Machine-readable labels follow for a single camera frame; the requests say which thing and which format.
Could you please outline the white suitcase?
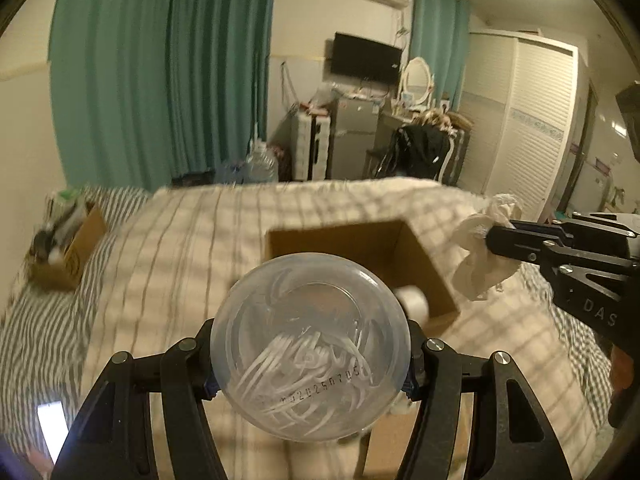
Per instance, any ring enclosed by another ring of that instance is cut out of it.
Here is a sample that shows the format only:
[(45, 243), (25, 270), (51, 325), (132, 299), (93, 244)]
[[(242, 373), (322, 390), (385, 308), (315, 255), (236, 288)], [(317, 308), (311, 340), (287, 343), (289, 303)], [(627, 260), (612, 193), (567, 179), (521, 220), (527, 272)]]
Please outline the white suitcase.
[(323, 181), (328, 171), (331, 118), (298, 112), (292, 121), (294, 181)]

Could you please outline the black jacket on chair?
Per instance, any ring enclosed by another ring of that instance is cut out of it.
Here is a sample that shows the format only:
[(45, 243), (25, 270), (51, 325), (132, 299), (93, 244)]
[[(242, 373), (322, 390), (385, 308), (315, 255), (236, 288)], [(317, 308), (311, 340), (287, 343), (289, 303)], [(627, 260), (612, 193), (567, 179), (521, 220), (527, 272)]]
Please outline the black jacket on chair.
[(386, 174), (436, 180), (449, 150), (445, 131), (432, 125), (404, 125), (390, 140), (384, 158)]

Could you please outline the plaid cream blanket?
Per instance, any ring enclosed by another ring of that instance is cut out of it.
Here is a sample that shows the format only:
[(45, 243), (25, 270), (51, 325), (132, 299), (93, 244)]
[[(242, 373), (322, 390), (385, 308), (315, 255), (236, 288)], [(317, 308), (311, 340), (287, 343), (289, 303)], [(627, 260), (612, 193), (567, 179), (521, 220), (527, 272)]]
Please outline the plaid cream blanket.
[(156, 192), (115, 230), (82, 369), (160, 354), (218, 318), (222, 393), (205, 411), (232, 479), (391, 477), (408, 315), (457, 352), (508, 352), (586, 478), (610, 366), (592, 330), (520, 263), (477, 300), (458, 227), (484, 198), (430, 180), (211, 185)]

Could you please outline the clear plastic water bottle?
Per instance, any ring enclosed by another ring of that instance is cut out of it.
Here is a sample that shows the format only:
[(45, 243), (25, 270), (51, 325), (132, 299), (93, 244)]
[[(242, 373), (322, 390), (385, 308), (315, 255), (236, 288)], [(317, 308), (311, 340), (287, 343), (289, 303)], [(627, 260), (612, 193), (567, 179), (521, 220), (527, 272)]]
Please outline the clear plastic water bottle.
[(370, 428), (396, 400), (410, 330), (371, 271), (302, 252), (232, 286), (214, 318), (210, 358), (224, 396), (252, 425), (285, 440), (337, 440)]

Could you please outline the white tape roll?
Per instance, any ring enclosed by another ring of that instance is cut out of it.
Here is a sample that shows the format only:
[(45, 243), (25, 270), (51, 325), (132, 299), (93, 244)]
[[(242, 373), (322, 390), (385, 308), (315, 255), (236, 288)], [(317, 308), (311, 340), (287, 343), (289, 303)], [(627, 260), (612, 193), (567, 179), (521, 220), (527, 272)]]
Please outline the white tape roll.
[(430, 308), (419, 287), (414, 285), (398, 287), (394, 290), (394, 295), (409, 320), (418, 323), (421, 327), (430, 320)]

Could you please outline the glowing smartphone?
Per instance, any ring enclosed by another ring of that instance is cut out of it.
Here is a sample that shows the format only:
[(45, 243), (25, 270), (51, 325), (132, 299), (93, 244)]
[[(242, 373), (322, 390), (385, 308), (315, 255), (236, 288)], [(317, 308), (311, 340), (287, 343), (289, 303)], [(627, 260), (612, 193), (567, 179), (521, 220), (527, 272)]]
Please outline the glowing smartphone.
[(55, 464), (68, 435), (62, 402), (54, 401), (38, 405), (37, 416), (50, 459)]

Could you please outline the large green curtain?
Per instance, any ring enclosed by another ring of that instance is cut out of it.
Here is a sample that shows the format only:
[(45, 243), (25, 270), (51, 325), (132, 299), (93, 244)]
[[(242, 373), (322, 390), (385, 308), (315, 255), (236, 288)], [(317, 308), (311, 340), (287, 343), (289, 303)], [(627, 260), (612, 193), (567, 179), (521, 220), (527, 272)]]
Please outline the large green curtain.
[(70, 185), (156, 190), (266, 133), (273, 0), (56, 0), (56, 143)]

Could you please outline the oval white vanity mirror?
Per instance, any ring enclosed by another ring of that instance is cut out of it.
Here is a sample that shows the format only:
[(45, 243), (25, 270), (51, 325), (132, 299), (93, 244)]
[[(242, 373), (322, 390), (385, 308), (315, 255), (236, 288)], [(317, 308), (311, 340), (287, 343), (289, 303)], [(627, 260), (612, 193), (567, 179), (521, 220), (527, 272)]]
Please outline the oval white vanity mirror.
[(401, 76), (401, 99), (408, 105), (426, 105), (434, 89), (434, 78), (424, 58), (416, 56)]

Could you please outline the black wall television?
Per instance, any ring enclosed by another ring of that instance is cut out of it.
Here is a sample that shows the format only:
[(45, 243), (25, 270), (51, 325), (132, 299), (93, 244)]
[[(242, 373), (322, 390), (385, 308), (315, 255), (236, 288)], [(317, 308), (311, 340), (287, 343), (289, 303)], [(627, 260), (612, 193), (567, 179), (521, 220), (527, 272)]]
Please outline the black wall television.
[(400, 77), (402, 50), (352, 35), (334, 35), (332, 74), (396, 86)]

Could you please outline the open brown cardboard box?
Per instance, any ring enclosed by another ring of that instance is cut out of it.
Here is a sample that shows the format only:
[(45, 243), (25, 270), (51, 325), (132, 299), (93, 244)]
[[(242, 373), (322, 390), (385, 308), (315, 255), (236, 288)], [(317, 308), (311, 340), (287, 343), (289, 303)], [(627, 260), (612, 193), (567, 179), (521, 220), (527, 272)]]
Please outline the open brown cardboard box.
[(459, 315), (444, 274), (408, 223), (400, 219), (267, 232), (267, 260), (296, 252), (342, 257), (368, 269), (391, 289), (420, 289), (430, 312), (430, 319), (421, 324), (427, 336), (442, 333)]

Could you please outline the small cluttered cardboard box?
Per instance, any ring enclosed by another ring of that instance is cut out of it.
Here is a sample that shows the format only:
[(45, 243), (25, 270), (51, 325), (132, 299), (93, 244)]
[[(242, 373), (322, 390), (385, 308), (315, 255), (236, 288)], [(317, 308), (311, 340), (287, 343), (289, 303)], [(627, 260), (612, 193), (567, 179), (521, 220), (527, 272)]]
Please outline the small cluttered cardboard box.
[(32, 239), (28, 279), (45, 290), (76, 289), (107, 228), (97, 202), (78, 197), (64, 214), (48, 221)]

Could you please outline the grey mini fridge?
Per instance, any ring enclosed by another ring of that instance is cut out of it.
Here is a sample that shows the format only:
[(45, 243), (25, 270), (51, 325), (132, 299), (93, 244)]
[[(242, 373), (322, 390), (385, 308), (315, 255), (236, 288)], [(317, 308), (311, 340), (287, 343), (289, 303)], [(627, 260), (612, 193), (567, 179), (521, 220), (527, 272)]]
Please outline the grey mini fridge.
[(332, 180), (360, 180), (367, 151), (378, 130), (380, 107), (373, 101), (339, 98), (332, 110), (329, 176)]

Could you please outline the striped grey bed sheet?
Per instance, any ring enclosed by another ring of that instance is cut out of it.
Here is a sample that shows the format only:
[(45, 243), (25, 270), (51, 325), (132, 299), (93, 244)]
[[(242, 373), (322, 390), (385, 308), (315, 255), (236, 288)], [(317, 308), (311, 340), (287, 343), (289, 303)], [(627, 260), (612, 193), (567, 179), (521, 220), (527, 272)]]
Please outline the striped grey bed sheet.
[(81, 382), (108, 263), (123, 226), (152, 197), (143, 188), (85, 186), (107, 232), (72, 292), (29, 283), (1, 315), (1, 437), (18, 455), (46, 450), (37, 408), (60, 401), (68, 422), (79, 410)]

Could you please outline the large clear water jug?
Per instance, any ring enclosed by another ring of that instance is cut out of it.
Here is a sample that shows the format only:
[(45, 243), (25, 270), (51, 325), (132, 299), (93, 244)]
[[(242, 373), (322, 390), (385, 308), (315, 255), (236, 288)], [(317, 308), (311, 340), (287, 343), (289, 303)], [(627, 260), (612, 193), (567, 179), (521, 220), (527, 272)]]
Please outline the large clear water jug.
[(254, 141), (245, 161), (245, 180), (250, 183), (274, 183), (279, 181), (276, 155), (261, 140)]

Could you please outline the green window curtain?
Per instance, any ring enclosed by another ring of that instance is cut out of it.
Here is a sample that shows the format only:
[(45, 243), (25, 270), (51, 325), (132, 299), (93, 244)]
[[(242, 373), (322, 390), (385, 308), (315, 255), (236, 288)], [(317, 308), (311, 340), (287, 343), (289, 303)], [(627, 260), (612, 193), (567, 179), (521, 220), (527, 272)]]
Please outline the green window curtain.
[(468, 0), (413, 0), (409, 58), (423, 58), (435, 78), (435, 100), (457, 107), (469, 52)]

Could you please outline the white louvered wardrobe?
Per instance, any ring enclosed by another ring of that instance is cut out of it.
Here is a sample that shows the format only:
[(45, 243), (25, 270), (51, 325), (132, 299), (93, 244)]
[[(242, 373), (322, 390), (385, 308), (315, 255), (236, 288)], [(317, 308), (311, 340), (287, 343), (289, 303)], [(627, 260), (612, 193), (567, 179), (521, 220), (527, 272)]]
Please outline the white louvered wardrobe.
[(542, 217), (575, 119), (578, 47), (522, 32), (471, 32), (459, 112), (472, 122), (458, 187), (512, 194)]

